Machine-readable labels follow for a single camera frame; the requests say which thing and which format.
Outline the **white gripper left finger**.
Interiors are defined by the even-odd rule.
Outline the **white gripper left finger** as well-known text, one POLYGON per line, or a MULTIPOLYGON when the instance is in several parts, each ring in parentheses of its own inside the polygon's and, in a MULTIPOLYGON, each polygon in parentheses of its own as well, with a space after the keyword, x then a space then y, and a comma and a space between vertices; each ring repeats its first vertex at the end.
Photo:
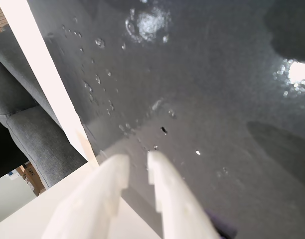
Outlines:
POLYGON ((54 211, 44 239, 106 239, 129 185, 130 159, 116 154, 100 164, 54 211))

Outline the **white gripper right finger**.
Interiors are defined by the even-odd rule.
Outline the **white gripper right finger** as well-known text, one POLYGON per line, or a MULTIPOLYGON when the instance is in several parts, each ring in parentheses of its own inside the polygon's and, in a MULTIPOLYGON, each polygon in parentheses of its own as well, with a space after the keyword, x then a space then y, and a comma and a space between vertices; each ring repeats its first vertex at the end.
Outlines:
POLYGON ((149 184, 154 185, 155 208, 162 216, 165 239, 220 238, 209 217, 169 159, 148 152, 149 184))

